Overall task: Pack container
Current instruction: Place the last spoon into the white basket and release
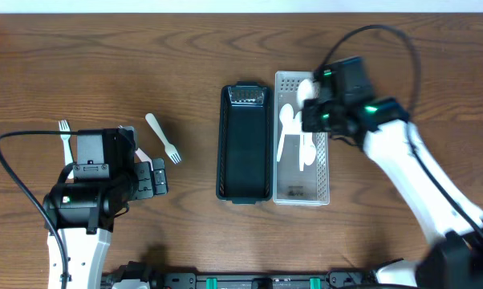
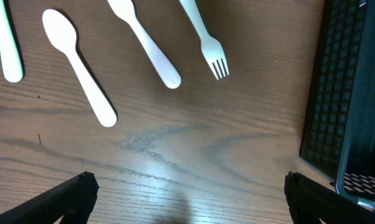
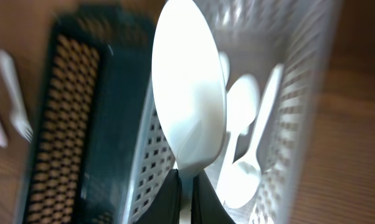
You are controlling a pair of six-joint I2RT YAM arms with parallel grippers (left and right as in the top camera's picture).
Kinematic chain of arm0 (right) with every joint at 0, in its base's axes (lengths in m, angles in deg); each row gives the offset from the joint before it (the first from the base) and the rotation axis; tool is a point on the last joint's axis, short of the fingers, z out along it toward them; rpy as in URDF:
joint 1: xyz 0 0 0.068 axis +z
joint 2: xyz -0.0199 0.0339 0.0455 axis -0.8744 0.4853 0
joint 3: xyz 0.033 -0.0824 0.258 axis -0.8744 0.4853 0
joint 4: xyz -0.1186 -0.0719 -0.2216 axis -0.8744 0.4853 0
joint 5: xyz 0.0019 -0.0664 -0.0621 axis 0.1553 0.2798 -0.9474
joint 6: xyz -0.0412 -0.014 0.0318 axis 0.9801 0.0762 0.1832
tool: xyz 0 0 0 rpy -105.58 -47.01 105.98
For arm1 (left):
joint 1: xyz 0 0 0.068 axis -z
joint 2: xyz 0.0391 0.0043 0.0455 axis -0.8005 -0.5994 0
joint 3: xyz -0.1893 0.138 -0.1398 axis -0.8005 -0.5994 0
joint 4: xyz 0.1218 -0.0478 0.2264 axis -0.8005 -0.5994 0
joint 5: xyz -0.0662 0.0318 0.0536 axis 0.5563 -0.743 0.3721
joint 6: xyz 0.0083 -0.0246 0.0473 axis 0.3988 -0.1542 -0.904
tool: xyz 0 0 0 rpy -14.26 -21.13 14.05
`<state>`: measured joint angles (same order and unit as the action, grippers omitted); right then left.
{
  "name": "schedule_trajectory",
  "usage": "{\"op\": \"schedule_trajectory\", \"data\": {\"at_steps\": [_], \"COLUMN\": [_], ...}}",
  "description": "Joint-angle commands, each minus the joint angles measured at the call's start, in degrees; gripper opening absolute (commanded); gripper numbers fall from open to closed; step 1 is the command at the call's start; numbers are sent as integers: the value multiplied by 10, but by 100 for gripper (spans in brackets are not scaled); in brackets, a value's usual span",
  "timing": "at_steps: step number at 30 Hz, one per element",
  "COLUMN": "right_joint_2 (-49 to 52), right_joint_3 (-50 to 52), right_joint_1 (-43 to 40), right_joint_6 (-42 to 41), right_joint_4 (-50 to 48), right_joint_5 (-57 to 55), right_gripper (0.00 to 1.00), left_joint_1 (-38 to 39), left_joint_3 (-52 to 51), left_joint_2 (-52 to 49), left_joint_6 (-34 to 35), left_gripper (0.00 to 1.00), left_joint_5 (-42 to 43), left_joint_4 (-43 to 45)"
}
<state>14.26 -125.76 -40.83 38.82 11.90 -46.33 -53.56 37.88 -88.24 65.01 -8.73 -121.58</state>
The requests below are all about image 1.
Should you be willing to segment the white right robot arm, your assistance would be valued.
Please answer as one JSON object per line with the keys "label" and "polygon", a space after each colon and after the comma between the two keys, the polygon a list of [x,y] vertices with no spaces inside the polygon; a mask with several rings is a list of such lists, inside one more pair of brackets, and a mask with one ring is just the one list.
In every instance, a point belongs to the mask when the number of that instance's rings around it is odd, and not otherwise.
{"label": "white right robot arm", "polygon": [[374,288],[483,288],[483,210],[448,178],[395,99],[348,107],[305,100],[302,129],[353,136],[406,201],[430,245],[420,262],[374,270]]}

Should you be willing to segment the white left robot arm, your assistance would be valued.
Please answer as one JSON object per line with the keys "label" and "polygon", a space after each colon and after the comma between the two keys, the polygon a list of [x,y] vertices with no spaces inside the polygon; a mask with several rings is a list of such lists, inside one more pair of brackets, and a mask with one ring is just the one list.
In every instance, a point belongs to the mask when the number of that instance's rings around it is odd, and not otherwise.
{"label": "white left robot arm", "polygon": [[69,163],[44,197],[46,224],[55,228],[47,237],[49,288],[99,288],[116,218],[132,201],[168,193],[162,158],[128,158],[115,173],[111,168]]}

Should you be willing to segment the white plastic spoon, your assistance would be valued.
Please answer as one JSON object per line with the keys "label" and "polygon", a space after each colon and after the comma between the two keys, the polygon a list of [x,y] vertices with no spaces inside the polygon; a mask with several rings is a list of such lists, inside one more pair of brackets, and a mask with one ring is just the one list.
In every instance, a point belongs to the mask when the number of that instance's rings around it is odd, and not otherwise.
{"label": "white plastic spoon", "polygon": [[312,165],[316,159],[316,147],[313,142],[313,133],[307,132],[303,136],[303,163],[304,165]]}
{"label": "white plastic spoon", "polygon": [[300,82],[297,89],[297,104],[300,110],[303,109],[306,100],[317,97],[317,88],[312,79],[304,79]]}
{"label": "white plastic spoon", "polygon": [[284,142],[286,138],[286,130],[288,129],[289,125],[293,123],[294,119],[294,109],[291,104],[284,104],[279,112],[279,120],[282,125],[281,135],[278,142],[278,151],[277,151],[277,162],[281,160],[282,151],[284,148]]}
{"label": "white plastic spoon", "polygon": [[304,150],[304,132],[302,131],[302,113],[298,112],[294,118],[294,124],[297,129],[297,133],[299,135],[299,149],[298,149],[298,166],[299,171],[302,172],[304,170],[304,158],[303,158],[303,150]]}

